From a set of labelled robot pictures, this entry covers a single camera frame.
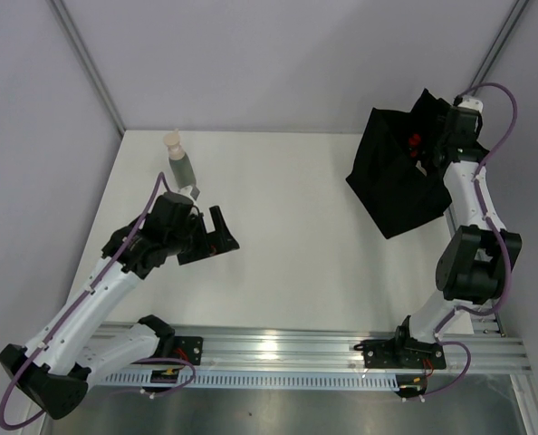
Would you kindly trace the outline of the small red bottle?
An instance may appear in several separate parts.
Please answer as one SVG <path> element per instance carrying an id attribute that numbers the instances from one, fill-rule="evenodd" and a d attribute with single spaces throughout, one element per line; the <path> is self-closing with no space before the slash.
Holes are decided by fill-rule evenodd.
<path id="1" fill-rule="evenodd" d="M 410 142 L 408 144 L 408 155 L 414 160 L 420 160 L 424 155 L 424 145 L 422 142 Z"/>

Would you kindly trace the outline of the grey bottle beige pump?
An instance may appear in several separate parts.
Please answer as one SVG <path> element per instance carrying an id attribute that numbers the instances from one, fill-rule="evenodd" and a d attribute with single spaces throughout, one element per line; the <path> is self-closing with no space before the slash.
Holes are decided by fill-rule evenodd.
<path id="1" fill-rule="evenodd" d="M 195 187 L 197 178 L 191 161 L 181 144 L 178 130 L 173 130 L 163 137 L 168 152 L 168 163 L 180 189 Z"/>

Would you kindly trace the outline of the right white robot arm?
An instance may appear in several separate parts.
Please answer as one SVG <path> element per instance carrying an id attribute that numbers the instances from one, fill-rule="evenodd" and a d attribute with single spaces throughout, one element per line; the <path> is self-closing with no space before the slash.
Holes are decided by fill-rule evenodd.
<path id="1" fill-rule="evenodd" d="M 522 239 L 506 229 L 490 197 L 488 154 L 477 144 L 482 111 L 478 99 L 457 97 L 436 142 L 456 229 L 437 263 L 437 291 L 395 333 L 391 353 L 405 367 L 441 359 L 439 338 L 450 324 L 462 314 L 494 314 L 510 291 Z"/>

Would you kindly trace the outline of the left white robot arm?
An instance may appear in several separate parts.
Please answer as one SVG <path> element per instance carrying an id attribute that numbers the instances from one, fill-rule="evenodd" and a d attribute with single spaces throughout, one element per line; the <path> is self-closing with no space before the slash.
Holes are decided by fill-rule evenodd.
<path id="1" fill-rule="evenodd" d="M 209 209 L 208 231 L 196 201 L 181 192 L 152 195 L 142 213 L 116 230 L 74 297 L 24 345 L 9 343 L 0 364 L 11 382 L 0 404 L 0 426 L 12 430 L 5 407 L 19 389 L 43 414 L 59 420 L 74 411 L 89 390 L 134 363 L 193 367 L 175 329 L 154 314 L 99 349 L 89 341 L 113 308 L 168 258 L 182 266 L 239 249 L 220 207 Z"/>

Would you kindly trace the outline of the black canvas bag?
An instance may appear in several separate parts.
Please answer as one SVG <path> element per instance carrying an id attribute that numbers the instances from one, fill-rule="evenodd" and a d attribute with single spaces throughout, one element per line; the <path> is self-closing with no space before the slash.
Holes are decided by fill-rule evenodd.
<path id="1" fill-rule="evenodd" d="M 451 106 L 424 90 L 410 111 L 370 112 L 346 181 L 386 239 L 441 217 L 452 202 L 443 181 L 447 166 L 434 165 L 438 130 Z M 408 138 L 414 133 L 424 145 L 421 159 L 408 155 Z"/>

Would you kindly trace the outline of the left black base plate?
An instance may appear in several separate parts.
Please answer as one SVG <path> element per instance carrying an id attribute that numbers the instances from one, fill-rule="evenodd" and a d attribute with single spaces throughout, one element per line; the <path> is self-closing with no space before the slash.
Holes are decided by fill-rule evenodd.
<path id="1" fill-rule="evenodd" d="M 199 336 L 176 336 L 173 342 L 172 354 L 195 366 L 201 364 L 204 339 Z"/>

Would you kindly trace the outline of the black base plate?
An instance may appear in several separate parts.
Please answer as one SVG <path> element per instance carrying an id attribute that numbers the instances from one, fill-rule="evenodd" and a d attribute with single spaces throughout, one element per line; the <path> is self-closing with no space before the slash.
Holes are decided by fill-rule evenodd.
<path id="1" fill-rule="evenodd" d="M 172 354 L 195 366 L 201 364 L 204 339 L 199 336 L 176 336 L 173 342 Z"/>
<path id="2" fill-rule="evenodd" d="M 364 340 L 353 346 L 363 356 L 364 366 L 369 369 L 411 369 L 447 367 L 443 347 L 437 343 L 422 343 L 407 339 L 404 342 L 388 340 Z"/>

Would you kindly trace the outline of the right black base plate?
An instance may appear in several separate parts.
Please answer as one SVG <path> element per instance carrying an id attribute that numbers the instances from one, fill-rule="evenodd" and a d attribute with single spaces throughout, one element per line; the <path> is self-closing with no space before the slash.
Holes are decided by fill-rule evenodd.
<path id="1" fill-rule="evenodd" d="M 447 367 L 443 347 L 437 343 L 422 343 L 407 339 L 404 342 L 388 340 L 364 340 L 353 346 L 363 356 L 364 366 L 369 369 L 411 369 Z"/>

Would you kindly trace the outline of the aluminium mounting rail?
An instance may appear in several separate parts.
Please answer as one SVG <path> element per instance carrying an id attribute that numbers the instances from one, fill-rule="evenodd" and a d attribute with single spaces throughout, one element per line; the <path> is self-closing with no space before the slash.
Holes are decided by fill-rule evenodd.
<path id="1" fill-rule="evenodd" d="M 304 331 L 263 328 L 176 326 L 180 336 L 204 339 L 200 367 L 211 371 L 351 372 L 364 369 L 353 346 L 390 333 Z M 471 374 L 531 374 L 523 341 L 497 334 L 447 335 L 465 344 Z"/>

